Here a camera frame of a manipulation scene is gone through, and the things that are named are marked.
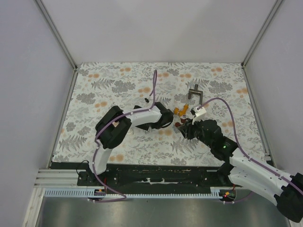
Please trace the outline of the yellow faucet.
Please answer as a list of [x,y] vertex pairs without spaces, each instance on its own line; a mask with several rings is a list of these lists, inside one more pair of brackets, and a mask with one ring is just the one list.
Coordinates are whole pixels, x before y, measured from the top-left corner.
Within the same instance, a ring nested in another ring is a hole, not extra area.
[[189,107],[188,104],[185,104],[185,105],[183,106],[182,109],[179,109],[179,108],[176,107],[176,108],[174,109],[173,113],[174,113],[175,115],[181,117],[181,116],[183,116],[183,115],[186,114],[186,112],[187,112],[187,110],[188,110],[188,107]]

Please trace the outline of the brown faucet with chrome cap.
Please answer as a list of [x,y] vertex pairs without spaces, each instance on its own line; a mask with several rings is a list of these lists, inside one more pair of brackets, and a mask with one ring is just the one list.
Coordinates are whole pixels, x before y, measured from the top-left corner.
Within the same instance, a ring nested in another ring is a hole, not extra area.
[[176,127],[180,127],[184,125],[188,121],[188,117],[186,115],[182,115],[179,117],[179,120],[175,122]]

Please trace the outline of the aluminium rail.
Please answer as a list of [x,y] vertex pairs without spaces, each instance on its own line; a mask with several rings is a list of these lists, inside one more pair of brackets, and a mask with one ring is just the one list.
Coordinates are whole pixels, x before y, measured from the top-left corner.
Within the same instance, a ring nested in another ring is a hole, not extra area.
[[68,169],[40,169],[34,187],[37,188],[73,188],[77,187],[78,174]]

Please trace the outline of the aluminium frame post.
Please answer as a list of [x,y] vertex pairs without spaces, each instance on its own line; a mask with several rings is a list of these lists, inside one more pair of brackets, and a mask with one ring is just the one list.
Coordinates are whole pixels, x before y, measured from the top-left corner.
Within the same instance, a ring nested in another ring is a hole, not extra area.
[[272,21],[274,20],[276,14],[278,13],[278,11],[280,10],[281,6],[283,5],[284,3],[284,0],[276,0],[271,8],[271,10],[269,11],[265,21],[263,22],[260,30],[258,31],[252,45],[250,46],[247,54],[245,55],[242,63],[241,63],[241,66],[242,68],[244,69],[249,60],[251,59],[253,53],[255,52],[255,50],[257,49],[259,43],[261,42],[263,36],[265,35],[267,29],[270,27]]
[[42,14],[42,17],[44,18],[44,20],[46,21],[47,25],[49,26],[53,36],[55,37],[59,47],[61,48],[61,50],[63,51],[67,61],[69,62],[70,66],[76,70],[77,64],[75,62],[75,60],[73,59],[70,51],[68,50],[68,47],[66,45],[66,43],[64,42],[58,28],[56,27],[50,13],[48,12],[45,4],[43,3],[42,0],[34,0],[34,3],[36,4],[36,6],[38,7],[40,13]]

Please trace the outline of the right aluminium frame post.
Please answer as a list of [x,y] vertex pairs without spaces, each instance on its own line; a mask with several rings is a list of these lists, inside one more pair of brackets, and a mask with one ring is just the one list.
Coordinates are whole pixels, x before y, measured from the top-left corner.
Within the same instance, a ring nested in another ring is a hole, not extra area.
[[276,0],[271,8],[271,10],[269,11],[265,21],[263,22],[260,30],[258,31],[252,45],[250,46],[247,54],[245,55],[242,63],[241,63],[241,66],[242,68],[244,69],[249,60],[251,59],[253,53],[255,52],[255,50],[257,49],[259,43],[261,42],[263,36],[265,35],[267,29],[270,27],[272,21],[274,20],[276,14],[278,13],[278,11],[280,10],[281,6],[283,5],[284,3],[284,0]]

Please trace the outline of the grey metal faucet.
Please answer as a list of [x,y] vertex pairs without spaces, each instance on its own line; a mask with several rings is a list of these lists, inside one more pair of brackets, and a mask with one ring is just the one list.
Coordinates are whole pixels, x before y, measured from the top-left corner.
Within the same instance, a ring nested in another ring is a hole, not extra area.
[[192,95],[199,96],[199,104],[203,103],[203,91],[198,89],[199,85],[195,84],[194,88],[190,88],[188,91],[188,100],[192,98]]

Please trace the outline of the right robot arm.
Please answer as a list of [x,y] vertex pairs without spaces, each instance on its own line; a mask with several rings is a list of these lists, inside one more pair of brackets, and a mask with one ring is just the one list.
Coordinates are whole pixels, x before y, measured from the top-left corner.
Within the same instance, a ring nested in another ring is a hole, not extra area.
[[257,158],[248,157],[239,145],[224,136],[215,120],[176,123],[185,139],[198,139],[224,163],[219,168],[217,181],[222,186],[230,183],[242,186],[273,203],[289,220],[303,219],[303,175],[291,175]]

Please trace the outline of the floral patterned table mat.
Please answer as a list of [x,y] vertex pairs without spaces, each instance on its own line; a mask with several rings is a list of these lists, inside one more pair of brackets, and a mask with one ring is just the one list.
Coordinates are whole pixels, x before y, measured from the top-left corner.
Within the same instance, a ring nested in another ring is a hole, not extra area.
[[[156,86],[152,84],[158,72]],[[195,84],[203,91],[206,119],[216,120],[223,135],[238,139],[244,151],[265,160],[264,148],[242,68],[237,63],[83,63],[66,114],[54,162],[91,160],[96,149],[95,126],[112,106],[125,111],[135,105],[157,102],[168,109],[193,107],[199,97],[188,100]],[[144,131],[133,128],[109,158],[111,163],[177,166],[220,166],[210,149],[196,139],[187,140],[175,128]]]

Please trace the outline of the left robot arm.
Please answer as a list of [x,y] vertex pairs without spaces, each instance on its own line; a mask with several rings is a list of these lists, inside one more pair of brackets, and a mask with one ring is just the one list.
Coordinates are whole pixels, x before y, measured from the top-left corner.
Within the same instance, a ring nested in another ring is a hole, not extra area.
[[93,185],[101,185],[107,162],[114,148],[125,139],[130,129],[138,127],[143,130],[162,129],[174,120],[174,113],[162,103],[156,102],[150,108],[135,107],[129,112],[113,106],[95,126],[95,143],[97,148],[90,162],[91,171],[88,180]]

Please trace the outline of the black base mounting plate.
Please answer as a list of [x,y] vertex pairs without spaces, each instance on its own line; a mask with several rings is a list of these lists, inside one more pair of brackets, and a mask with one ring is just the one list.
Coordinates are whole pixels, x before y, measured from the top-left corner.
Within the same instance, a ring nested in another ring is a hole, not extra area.
[[212,187],[233,188],[235,185],[219,173],[218,167],[156,166],[107,164],[106,171],[94,176],[87,161],[53,162],[51,169],[75,170],[78,186],[103,186],[100,193],[124,195],[133,193],[210,193]]

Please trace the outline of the left aluminium frame post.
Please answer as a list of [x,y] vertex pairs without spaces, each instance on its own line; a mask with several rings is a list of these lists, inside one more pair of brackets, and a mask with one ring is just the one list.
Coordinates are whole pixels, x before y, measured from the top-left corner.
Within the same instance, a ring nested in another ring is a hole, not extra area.
[[53,36],[55,37],[59,47],[61,48],[61,50],[63,51],[67,61],[69,62],[70,66],[76,70],[77,64],[75,62],[75,60],[73,59],[70,51],[68,50],[68,47],[66,45],[66,43],[64,42],[58,28],[56,27],[50,13],[48,12],[45,4],[43,3],[42,0],[34,0],[34,3],[36,4],[36,6],[38,7],[40,13],[42,14],[42,17],[44,18],[44,20],[46,21],[47,25],[49,26]]

